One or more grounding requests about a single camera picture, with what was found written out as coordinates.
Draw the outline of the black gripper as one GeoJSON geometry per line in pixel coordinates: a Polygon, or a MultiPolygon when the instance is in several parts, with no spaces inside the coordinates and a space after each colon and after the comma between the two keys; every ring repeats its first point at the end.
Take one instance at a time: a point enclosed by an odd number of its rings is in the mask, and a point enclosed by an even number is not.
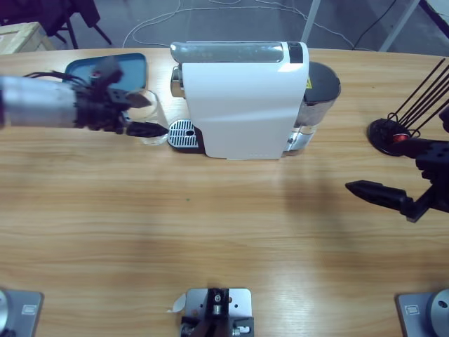
{"type": "MultiPolygon", "coordinates": [[[[433,145],[448,145],[448,141],[409,138],[392,143],[389,150],[400,156],[415,159],[433,145]]],[[[388,187],[368,180],[346,183],[345,187],[355,196],[368,203],[398,211],[408,221],[416,223],[429,209],[448,212],[448,160],[418,159],[417,167],[422,177],[430,181],[429,189],[417,200],[409,197],[405,190],[388,187]]]]}
{"type": "MultiPolygon", "coordinates": [[[[107,88],[100,94],[93,94],[91,88],[76,87],[76,128],[91,131],[123,133],[123,113],[128,108],[143,108],[152,103],[141,92],[107,88]]],[[[158,123],[132,121],[126,127],[126,135],[139,138],[164,136],[168,129],[158,123]]]]}

